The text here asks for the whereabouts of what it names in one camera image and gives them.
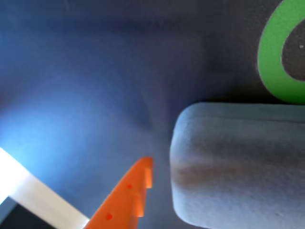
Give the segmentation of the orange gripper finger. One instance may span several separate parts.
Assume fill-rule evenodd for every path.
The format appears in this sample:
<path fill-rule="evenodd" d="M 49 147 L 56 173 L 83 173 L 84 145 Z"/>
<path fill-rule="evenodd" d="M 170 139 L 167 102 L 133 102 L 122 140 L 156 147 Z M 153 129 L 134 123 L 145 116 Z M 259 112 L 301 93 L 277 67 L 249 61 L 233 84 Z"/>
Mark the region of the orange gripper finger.
<path fill-rule="evenodd" d="M 139 159 L 107 196 L 86 229 L 136 229 L 144 216 L 147 190 L 153 187 L 153 159 Z"/>

